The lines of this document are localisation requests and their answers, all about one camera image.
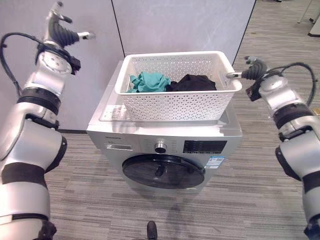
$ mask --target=white plastic laundry basket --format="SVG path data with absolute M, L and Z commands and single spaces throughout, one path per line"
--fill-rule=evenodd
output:
M 174 91 L 127 93 L 133 87 L 130 76 L 141 72 L 161 73 L 179 82 L 186 74 L 206 75 L 215 82 L 217 91 Z M 218 120 L 240 81 L 230 81 L 226 73 L 234 72 L 224 53 L 193 51 L 135 54 L 125 57 L 115 84 L 115 92 L 133 121 L 206 121 Z

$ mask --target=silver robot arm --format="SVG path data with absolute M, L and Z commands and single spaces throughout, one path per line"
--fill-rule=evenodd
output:
M 268 105 L 282 141 L 275 155 L 284 172 L 302 183 L 303 208 L 307 221 L 304 233 L 311 240 L 319 240 L 320 119 L 307 106 L 315 94 L 317 80 L 310 67 L 302 62 L 267 70 L 263 61 L 254 57 L 246 59 L 248 64 L 252 64 L 248 70 L 228 73 L 227 77 L 255 80 L 246 93 L 252 101 L 262 98 Z M 303 66 L 311 70 L 313 87 L 307 105 L 283 77 L 284 69 L 289 66 Z
M 60 14 L 62 6 L 57 2 L 49 12 L 45 37 L 37 40 L 36 70 L 23 90 L 17 88 L 18 101 L 0 133 L 0 240 L 51 240 L 56 232 L 44 174 L 66 152 L 67 141 L 56 131 L 60 96 L 70 74 L 80 69 L 80 61 L 64 47 L 94 36 L 60 26 L 59 20 L 72 22 Z M 12 72 L 1 63 L 10 77 Z

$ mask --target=front-load washing machine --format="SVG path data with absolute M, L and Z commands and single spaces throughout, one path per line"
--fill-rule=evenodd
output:
M 199 192 L 241 141 L 232 105 L 219 120 L 131 121 L 114 90 L 120 67 L 87 127 L 93 143 L 133 189 Z

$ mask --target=black cable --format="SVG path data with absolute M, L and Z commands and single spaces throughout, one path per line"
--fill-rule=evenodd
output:
M 304 62 L 294 62 L 294 63 L 290 63 L 290 64 L 288 64 L 288 65 L 286 65 L 286 66 L 283 67 L 281 73 L 283 73 L 286 69 L 291 68 L 291 67 L 294 67 L 294 66 L 304 67 L 305 69 L 307 69 L 307 70 L 310 72 L 311 79 L 312 79 L 312 89 L 311 89 L 311 92 L 310 92 L 308 101 L 306 102 L 307 106 L 309 107 L 310 104 L 312 103 L 314 97 L 315 97 L 316 90 L 317 90 L 317 82 L 318 82 L 318 80 L 316 79 L 315 74 L 314 74 L 314 72 L 312 71 L 312 68 L 311 68 L 308 64 L 306 64 L 306 63 L 304 63 Z
M 48 46 L 47 44 L 43 43 L 42 41 L 40 41 L 39 39 L 37 39 L 35 36 L 32 36 L 32 35 L 29 35 L 29 34 L 25 34 L 25 33 L 22 33 L 22 32 L 9 32 L 7 34 L 5 34 L 2 38 L 1 38 L 1 41 L 0 41 L 0 62 L 3 66 L 3 69 L 5 71 L 5 73 L 8 75 L 8 77 L 11 79 L 11 81 L 13 82 L 14 86 L 15 86 L 15 89 L 16 89 L 16 94 L 18 95 L 18 97 L 21 96 L 21 92 L 22 92 L 22 89 L 18 83 L 18 81 L 16 80 L 14 74 L 12 73 L 12 71 L 10 70 L 7 62 L 6 62 L 6 59 L 5 59 L 5 56 L 4 56 L 4 48 L 7 47 L 7 45 L 5 44 L 5 41 L 8 37 L 10 36 L 14 36 L 14 35 L 17 35 L 17 36 L 22 36 L 22 37 L 25 37 L 25 38 L 28 38 L 28 39 L 31 39 L 32 41 L 35 41 L 37 42 L 38 44 L 40 45 L 44 45 L 46 46 L 46 48 L 52 50 L 53 52 L 55 53 L 59 53 L 59 51 L 57 49 L 55 49 L 54 47 L 50 47 Z

